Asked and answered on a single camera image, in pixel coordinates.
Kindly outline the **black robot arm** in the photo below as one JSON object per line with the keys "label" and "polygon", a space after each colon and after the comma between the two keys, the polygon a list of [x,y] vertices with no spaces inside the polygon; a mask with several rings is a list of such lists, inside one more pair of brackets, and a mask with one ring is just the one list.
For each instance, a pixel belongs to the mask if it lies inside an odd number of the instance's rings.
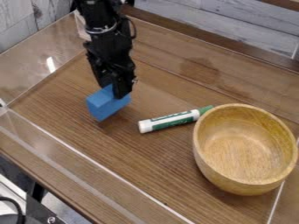
{"label": "black robot arm", "polygon": [[120,12],[120,0],[73,0],[85,20],[83,30],[89,40],[83,42],[87,63],[97,84],[112,86],[112,94],[121,99],[130,93],[136,64],[130,58],[136,26]]}

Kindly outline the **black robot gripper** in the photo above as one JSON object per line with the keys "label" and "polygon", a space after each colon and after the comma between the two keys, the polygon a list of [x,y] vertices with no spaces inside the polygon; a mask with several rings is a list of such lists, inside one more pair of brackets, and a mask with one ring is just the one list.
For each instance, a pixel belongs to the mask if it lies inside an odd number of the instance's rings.
{"label": "black robot gripper", "polygon": [[97,81],[104,88],[112,83],[113,96],[121,99],[132,92],[136,65],[129,52],[136,35],[129,27],[96,30],[85,29],[89,40],[83,42],[87,63]]}

